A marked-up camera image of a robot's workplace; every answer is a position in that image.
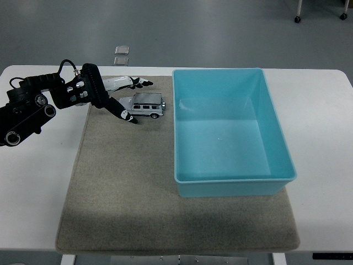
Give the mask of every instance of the caster wheel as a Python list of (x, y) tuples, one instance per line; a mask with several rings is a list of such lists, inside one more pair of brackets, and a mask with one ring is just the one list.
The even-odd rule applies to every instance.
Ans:
[(342, 20), (345, 20), (347, 18), (347, 14), (343, 13), (341, 16), (340, 16), (340, 19)]

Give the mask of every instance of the white table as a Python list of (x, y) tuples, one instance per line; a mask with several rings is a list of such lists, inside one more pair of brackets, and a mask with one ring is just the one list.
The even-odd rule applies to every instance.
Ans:
[[(168, 76), (173, 68), (100, 67), (103, 76)], [(57, 66), (10, 66), (13, 77)], [(296, 251), (353, 252), (353, 88), (337, 70), (265, 69), (297, 179), (287, 185), (301, 244)], [(73, 78), (65, 66), (62, 77)], [(45, 93), (52, 103), (49, 93)], [(0, 250), (54, 250), (55, 236), (87, 106), (56, 116), (17, 147), (0, 147)]]

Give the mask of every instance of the toy van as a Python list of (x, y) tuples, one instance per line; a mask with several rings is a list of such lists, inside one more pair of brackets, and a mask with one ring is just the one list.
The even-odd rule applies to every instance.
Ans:
[(136, 93), (133, 97), (120, 98), (119, 102), (130, 114), (136, 116), (157, 119), (165, 111), (165, 102), (160, 93)]

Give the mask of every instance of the gray floor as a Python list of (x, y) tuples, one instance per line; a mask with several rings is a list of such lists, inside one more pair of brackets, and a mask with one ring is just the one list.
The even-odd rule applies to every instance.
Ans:
[[(353, 9), (342, 21), (343, 7), (305, 0), (296, 24), (297, 0), (2, 0), (0, 72), (63, 59), (111, 66), (115, 47), (127, 45), (129, 66), (326, 68), (352, 83)], [(0, 252), (9, 255), (19, 253)], [(288, 261), (327, 264), (311, 262), (310, 254)]]

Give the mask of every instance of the small square object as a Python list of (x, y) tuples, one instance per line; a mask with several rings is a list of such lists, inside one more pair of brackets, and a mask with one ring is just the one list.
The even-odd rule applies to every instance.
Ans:
[(116, 57), (113, 66), (127, 66), (128, 57)]
[(129, 54), (129, 46), (118, 46), (115, 48), (115, 54)]

